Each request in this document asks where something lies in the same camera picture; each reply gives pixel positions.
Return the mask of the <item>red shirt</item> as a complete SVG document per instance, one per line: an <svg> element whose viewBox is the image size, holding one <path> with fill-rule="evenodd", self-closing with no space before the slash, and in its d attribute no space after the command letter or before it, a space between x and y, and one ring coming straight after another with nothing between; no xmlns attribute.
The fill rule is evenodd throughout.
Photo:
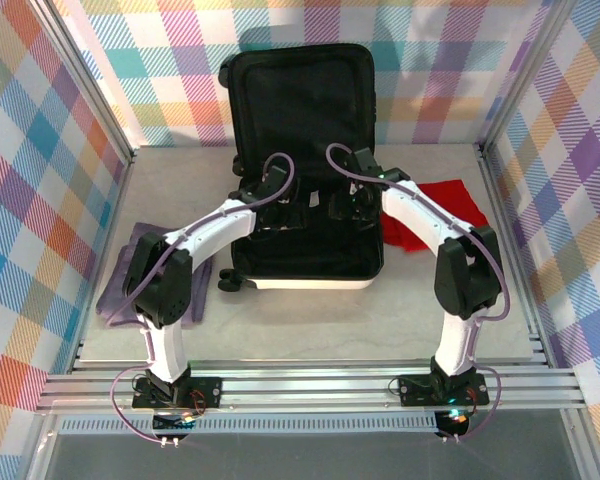
<svg viewBox="0 0 600 480"><path fill-rule="evenodd" d="M487 217L474 202L462 180L419 183L418 187L450 214L475 227L488 224ZM383 213L381 225L385 244L399 247L408 253L427 250L426 244L395 218Z"/></svg>

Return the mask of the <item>white hard-shell suitcase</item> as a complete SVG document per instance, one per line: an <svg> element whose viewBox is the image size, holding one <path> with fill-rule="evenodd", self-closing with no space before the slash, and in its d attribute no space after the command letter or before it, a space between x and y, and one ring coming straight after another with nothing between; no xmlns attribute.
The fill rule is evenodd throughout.
<svg viewBox="0 0 600 480"><path fill-rule="evenodd" d="M218 286L362 288L384 264L382 225L329 219L329 181L345 176L352 151L375 147L376 96L370 51L324 44L245 51L227 58L239 188L261 184L272 166L300 181L303 228L254 231L231 246Z"/></svg>

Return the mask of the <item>purple jeans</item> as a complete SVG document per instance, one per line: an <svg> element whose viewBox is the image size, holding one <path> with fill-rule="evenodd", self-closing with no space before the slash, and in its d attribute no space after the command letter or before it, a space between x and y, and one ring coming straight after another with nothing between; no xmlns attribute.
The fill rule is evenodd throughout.
<svg viewBox="0 0 600 480"><path fill-rule="evenodd" d="M168 228L149 223L137 222L134 224L129 240L119 250L113 271L96 302L97 314L108 318L122 304L124 300L123 282L139 238L148 232L162 235L168 231ZM198 266L193 273L191 302L182 318L184 328L192 328L195 324L202 322L213 266L214 257L211 257Z"/></svg>

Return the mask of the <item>black controller board with LEDs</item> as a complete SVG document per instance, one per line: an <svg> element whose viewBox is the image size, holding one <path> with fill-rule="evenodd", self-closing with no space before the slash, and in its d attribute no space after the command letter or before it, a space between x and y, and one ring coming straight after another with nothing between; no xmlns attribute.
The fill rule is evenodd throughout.
<svg viewBox="0 0 600 480"><path fill-rule="evenodd" d="M156 431L190 431L196 426L197 416L191 411L157 411L152 417L152 429Z"/></svg>
<svg viewBox="0 0 600 480"><path fill-rule="evenodd" d="M470 417L469 412L456 408L448 411L438 411L435 413L436 434L441 438L463 436L469 430Z"/></svg>

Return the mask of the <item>aluminium side rail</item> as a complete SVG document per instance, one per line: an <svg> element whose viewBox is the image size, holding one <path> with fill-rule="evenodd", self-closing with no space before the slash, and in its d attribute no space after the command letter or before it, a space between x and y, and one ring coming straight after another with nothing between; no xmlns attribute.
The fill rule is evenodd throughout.
<svg viewBox="0 0 600 480"><path fill-rule="evenodd" d="M551 345L547 342L539 310L525 277L522 255L516 243L516 237L509 223L505 202L497 185L496 158L485 152L480 144L473 145L481 178L480 200L476 203L489 220L489 225L497 233L504 276L510 297L509 314L497 323L500 330L507 328L511 333L516 327L524 334L525 345L532 350L531 355L513 356L507 354L498 362L511 365L555 366Z"/></svg>
<svg viewBox="0 0 600 480"><path fill-rule="evenodd" d="M109 251L111 249L111 243L115 236L115 231L117 228L117 222L120 215L121 204L124 201L124 197L128 190L128 186L130 183L130 177L133 173L133 167L137 158L137 154L139 152L138 148L133 148L129 154L129 156L125 159L124 168L122 170L122 175L120 179L120 183L118 189L116 191L115 197L113 199L113 206L110 210L110 215L108 217L107 223L105 224L106 235L103 237L103 242L101 244L101 250L97 256L97 264L94 270L93 279L90 282L89 290L87 292L87 296L85 297L85 305L82 310L80 319L77 323L77 326L74 330L74 335L72 337L72 341L70 343L69 355L67 360L63 366L62 372L64 374L71 374L73 371L73 365L76 361L78 351L81 349L81 346L84 342L85 330L89 326L91 311L93 310L93 305L96 300L96 293L98 291L98 285L103 277L107 258L109 255Z"/></svg>

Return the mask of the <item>aluminium mounting rail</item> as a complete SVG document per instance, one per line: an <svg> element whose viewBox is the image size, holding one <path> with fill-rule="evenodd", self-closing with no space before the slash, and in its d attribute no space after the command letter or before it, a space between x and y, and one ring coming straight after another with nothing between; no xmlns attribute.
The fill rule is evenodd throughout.
<svg viewBox="0 0 600 480"><path fill-rule="evenodd" d="M37 402L39 413L102 413L110 410L109 390L128 410L134 390L126 362L80 362L64 375L51 375ZM222 378L223 412L372 412L397 411L398 375L429 371L419 362L201 361L196 377ZM485 374L490 398L503 410L580 409L584 395L571 369L544 362L505 362Z"/></svg>

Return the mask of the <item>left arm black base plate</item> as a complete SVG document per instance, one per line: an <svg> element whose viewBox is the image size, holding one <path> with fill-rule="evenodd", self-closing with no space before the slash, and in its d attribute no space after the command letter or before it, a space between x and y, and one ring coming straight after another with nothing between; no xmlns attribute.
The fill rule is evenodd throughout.
<svg viewBox="0 0 600 480"><path fill-rule="evenodd" d="M208 409L218 408L222 395L220 377L187 377L173 383L146 375L132 380L134 409Z"/></svg>

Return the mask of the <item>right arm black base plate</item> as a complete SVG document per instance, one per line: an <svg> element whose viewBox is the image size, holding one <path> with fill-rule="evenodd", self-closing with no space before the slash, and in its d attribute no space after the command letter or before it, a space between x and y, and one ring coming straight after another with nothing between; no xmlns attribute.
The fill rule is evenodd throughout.
<svg viewBox="0 0 600 480"><path fill-rule="evenodd" d="M401 375L398 394L404 407L485 406L490 402L485 377L474 371L449 378L435 372Z"/></svg>

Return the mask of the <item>aluminium frame post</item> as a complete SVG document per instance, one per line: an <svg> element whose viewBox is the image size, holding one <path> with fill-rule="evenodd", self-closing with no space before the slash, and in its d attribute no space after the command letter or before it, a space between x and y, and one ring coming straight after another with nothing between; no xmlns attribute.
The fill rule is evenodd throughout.
<svg viewBox="0 0 600 480"><path fill-rule="evenodd" d="M55 4L52 0L26 1L39 20L43 31L49 36L69 75L84 95L94 116L101 123L116 153L124 159L126 165L133 164L134 148L124 134Z"/></svg>
<svg viewBox="0 0 600 480"><path fill-rule="evenodd" d="M485 119L476 128L479 159L495 149L577 1L526 0L489 86Z"/></svg>

